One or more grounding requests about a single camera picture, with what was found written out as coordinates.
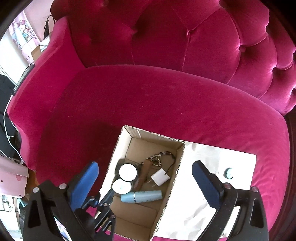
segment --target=couch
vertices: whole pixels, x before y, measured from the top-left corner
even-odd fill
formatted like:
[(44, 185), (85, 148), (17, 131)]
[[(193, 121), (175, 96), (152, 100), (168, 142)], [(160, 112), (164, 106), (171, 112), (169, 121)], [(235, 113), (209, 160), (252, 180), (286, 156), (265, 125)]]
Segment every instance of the couch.
[(55, 0), (51, 12), (49, 47), (8, 109), (39, 182), (68, 182), (96, 160), (97, 192), (128, 124), (256, 154), (252, 185), (273, 227), (296, 99), (295, 45), (272, 11), (259, 0)]

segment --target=pink wall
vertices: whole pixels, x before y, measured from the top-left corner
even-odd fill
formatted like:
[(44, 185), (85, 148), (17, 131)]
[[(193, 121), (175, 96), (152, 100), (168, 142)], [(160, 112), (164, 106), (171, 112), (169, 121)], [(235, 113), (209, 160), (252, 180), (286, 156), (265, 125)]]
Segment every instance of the pink wall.
[[(28, 21), (40, 41), (43, 40), (44, 25), (47, 17), (50, 15), (50, 6), (53, 0), (33, 0), (29, 6), (24, 9)], [(53, 20), (49, 18), (49, 31), (53, 28)]]

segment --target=curtain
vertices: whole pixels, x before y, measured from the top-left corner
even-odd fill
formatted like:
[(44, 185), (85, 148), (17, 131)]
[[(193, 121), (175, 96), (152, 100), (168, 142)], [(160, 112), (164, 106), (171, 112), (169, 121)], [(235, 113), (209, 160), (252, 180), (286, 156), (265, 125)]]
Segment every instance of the curtain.
[(40, 41), (32, 29), (24, 11), (22, 11), (9, 26), (9, 33), (28, 64), (33, 63), (34, 60), (31, 52), (40, 45)]

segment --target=corrugated cardboard edge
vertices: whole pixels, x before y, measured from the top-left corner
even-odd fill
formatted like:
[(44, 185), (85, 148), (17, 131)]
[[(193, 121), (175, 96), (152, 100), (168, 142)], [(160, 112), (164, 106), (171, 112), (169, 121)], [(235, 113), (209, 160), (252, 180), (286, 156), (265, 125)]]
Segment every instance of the corrugated cardboard edge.
[[(129, 126), (129, 125), (124, 125), (124, 126), (121, 128), (120, 135), (121, 135), (123, 129), (124, 129), (124, 128), (127, 128), (127, 127), (128, 127), (128, 128), (132, 128), (132, 129), (137, 130), (137, 131), (145, 131), (145, 132), (148, 132), (148, 133), (151, 133), (151, 134), (154, 134), (154, 135), (158, 135), (158, 136), (161, 136), (161, 137), (164, 137), (164, 138), (168, 138), (168, 139), (173, 140), (173, 141), (178, 141), (178, 142), (183, 143), (183, 144), (186, 146), (186, 142), (183, 141), (183, 140), (179, 140), (179, 139), (175, 139), (175, 138), (167, 137), (167, 136), (164, 136), (164, 135), (160, 135), (160, 134), (157, 134), (157, 133), (154, 133), (154, 132), (151, 132), (151, 131), (146, 131), (146, 130), (143, 130), (143, 129), (140, 129), (140, 128), (136, 128), (136, 127), (133, 127), (133, 126)], [(182, 157), (183, 157), (183, 154), (184, 154), (184, 150), (185, 150), (185, 148), (183, 149), (183, 151), (182, 151), (182, 155), (181, 155), (181, 157), (180, 157), (181, 161), (182, 161)], [(112, 153), (112, 156), (111, 156), (110, 162), (111, 162), (111, 160), (112, 160), (112, 158), (113, 158), (114, 151), (115, 151), (115, 148), (114, 148), (114, 150), (113, 150), (113, 153)], [(176, 176), (175, 176), (175, 179), (174, 179), (174, 181), (173, 181), (172, 188), (171, 188), (171, 190), (170, 190), (170, 195), (168, 196), (168, 200), (167, 200), (167, 202), (166, 202), (166, 204), (165, 204), (165, 208), (163, 209), (163, 211), (162, 211), (162, 213), (161, 213), (161, 216), (160, 216), (160, 218), (159, 218), (159, 220), (158, 220), (158, 222), (157, 222), (157, 224), (156, 224), (155, 230), (154, 230), (154, 232), (153, 232), (153, 234), (152, 234), (152, 236), (151, 236), (150, 241), (154, 238), (154, 235), (155, 235), (155, 233), (157, 232), (157, 229), (158, 229), (159, 223), (160, 223), (160, 221), (161, 221), (161, 218), (163, 217), (163, 214), (164, 214), (164, 212), (165, 212), (165, 209), (166, 209), (166, 206), (167, 206), (167, 204), (168, 204), (168, 201), (170, 200), (170, 196), (171, 196), (171, 194), (172, 194), (172, 190), (173, 190), (173, 188), (174, 188), (174, 184), (175, 184), (175, 181), (176, 181), (176, 178), (177, 178), (177, 175), (178, 175), (178, 171), (179, 171), (179, 168), (180, 168), (181, 161), (179, 162), (178, 168), (177, 168), (177, 170), (176, 170)], [(128, 238), (128, 237), (125, 237), (125, 236), (122, 236), (122, 235), (119, 235), (119, 234), (117, 234), (117, 235), (120, 236), (120, 237), (123, 237), (123, 238), (129, 239), (129, 240), (137, 241), (137, 240), (130, 239), (130, 238)]]

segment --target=white jar lid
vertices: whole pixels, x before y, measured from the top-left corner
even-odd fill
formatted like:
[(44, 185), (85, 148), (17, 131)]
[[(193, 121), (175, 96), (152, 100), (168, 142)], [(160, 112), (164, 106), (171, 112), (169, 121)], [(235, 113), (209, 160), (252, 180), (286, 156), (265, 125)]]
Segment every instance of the white jar lid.
[(123, 164), (119, 169), (119, 176), (122, 180), (126, 182), (133, 181), (138, 175), (136, 167), (132, 164)]
[(126, 194), (126, 193), (131, 191), (132, 185), (131, 185), (130, 182), (125, 182), (122, 179), (117, 179), (113, 183), (112, 189), (113, 189), (114, 192), (116, 192), (118, 194)]

